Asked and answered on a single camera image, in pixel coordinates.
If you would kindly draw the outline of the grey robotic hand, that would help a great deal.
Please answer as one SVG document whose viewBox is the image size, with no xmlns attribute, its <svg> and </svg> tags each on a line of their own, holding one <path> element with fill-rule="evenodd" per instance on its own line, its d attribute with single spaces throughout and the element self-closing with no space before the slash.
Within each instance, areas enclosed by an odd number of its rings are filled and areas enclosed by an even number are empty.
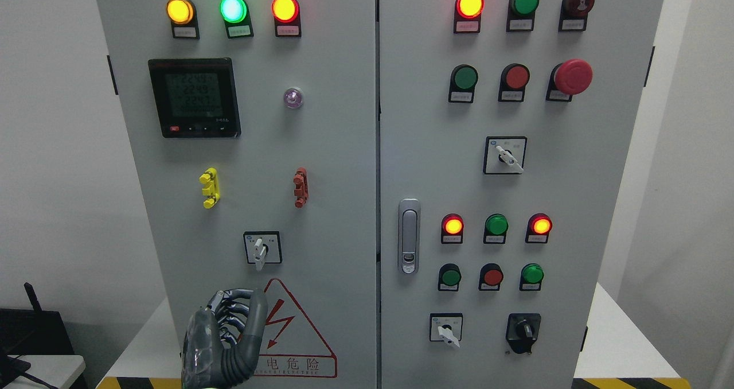
<svg viewBox="0 0 734 389">
<path fill-rule="evenodd" d="M 231 388 L 255 374 L 268 312 L 260 289 L 218 290 L 187 326 L 183 388 Z"/>
</svg>

